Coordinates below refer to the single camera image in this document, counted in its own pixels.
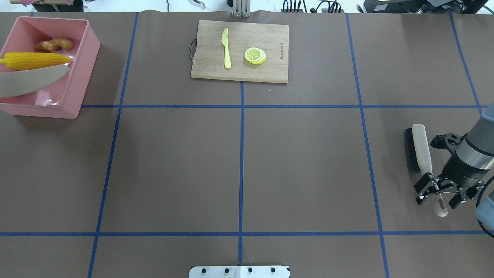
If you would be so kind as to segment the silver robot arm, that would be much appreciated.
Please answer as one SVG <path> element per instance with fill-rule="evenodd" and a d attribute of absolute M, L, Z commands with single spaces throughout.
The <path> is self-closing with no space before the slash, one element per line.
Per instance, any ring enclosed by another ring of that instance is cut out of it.
<path fill-rule="evenodd" d="M 485 195 L 493 182 L 483 177 L 494 163 L 494 108 L 482 112 L 474 127 L 463 136 L 454 133 L 438 134 L 428 141 L 425 126 L 413 124 L 404 131 L 405 152 L 409 170 L 421 174 L 414 189 L 418 205 L 427 199 L 434 202 L 436 215 L 445 217 L 448 207 L 455 209 L 474 200 L 475 216 L 480 228 L 493 236 L 493 193 Z M 448 150 L 450 158 L 440 174 L 432 170 L 430 148 Z"/>

